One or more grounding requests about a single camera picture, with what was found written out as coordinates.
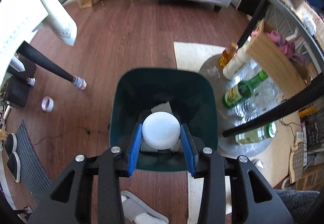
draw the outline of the sofa leg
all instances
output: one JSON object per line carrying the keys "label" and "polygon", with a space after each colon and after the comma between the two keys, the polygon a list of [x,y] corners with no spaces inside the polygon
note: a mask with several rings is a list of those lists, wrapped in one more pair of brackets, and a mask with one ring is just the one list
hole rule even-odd
{"label": "sofa leg", "polygon": [[166,4],[168,0],[159,0],[159,4]]}
{"label": "sofa leg", "polygon": [[219,12],[221,10],[221,6],[215,5],[214,6],[214,12]]}

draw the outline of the white bottle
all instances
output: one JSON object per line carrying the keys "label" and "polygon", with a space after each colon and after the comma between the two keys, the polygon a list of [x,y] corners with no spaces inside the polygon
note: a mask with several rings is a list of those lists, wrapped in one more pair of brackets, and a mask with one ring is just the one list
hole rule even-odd
{"label": "white bottle", "polygon": [[252,58],[246,53],[247,47],[248,41],[238,49],[234,57],[224,67],[223,75],[226,79],[231,80],[251,61]]}

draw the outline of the wooden floor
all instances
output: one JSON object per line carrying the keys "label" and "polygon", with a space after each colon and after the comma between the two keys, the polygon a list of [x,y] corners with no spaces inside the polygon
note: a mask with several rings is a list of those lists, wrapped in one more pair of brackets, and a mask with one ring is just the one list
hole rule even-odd
{"label": "wooden floor", "polygon": [[[26,107],[13,109],[7,119],[8,132],[15,132],[24,119],[30,140],[52,180],[77,154],[91,157],[108,148],[114,93],[125,72],[148,66],[176,68],[174,41],[227,46],[239,39],[248,22],[231,5],[217,13],[210,6],[185,1],[164,5],[158,5],[158,0],[104,2],[105,7],[100,3],[85,9],[76,3],[66,7],[78,27],[74,47],[49,29],[39,30],[31,42],[66,71],[84,78],[87,89],[81,91],[38,67],[36,85],[30,90]],[[54,100],[50,113],[40,108],[45,96]],[[16,207],[35,208],[24,184],[15,183],[6,166],[5,174]],[[186,172],[136,171],[132,178],[122,179],[120,187],[168,217],[171,224],[186,223]]]}

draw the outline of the roll of tape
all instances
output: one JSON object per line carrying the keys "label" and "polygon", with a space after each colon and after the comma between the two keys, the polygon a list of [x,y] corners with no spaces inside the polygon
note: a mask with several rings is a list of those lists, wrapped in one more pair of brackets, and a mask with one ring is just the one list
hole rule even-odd
{"label": "roll of tape", "polygon": [[42,110],[43,111],[46,111],[46,112],[50,112],[50,111],[53,110],[53,107],[54,107],[54,101],[53,101],[53,99],[46,96],[42,100]]}

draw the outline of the metal screw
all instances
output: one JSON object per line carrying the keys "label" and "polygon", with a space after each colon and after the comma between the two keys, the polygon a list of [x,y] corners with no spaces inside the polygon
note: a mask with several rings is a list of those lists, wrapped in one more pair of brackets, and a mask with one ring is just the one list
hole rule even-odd
{"label": "metal screw", "polygon": [[120,152],[120,147],[119,146],[113,146],[111,148],[111,152],[114,153],[114,154],[117,154]]}
{"label": "metal screw", "polygon": [[203,149],[203,152],[204,152],[205,154],[211,154],[211,153],[213,152],[213,149],[211,149],[210,147],[205,147],[205,148]]}
{"label": "metal screw", "polygon": [[246,163],[248,161],[246,156],[239,156],[239,161],[242,163]]}
{"label": "metal screw", "polygon": [[77,162],[82,162],[84,160],[84,158],[85,158],[84,155],[77,155],[76,156],[76,161]]}

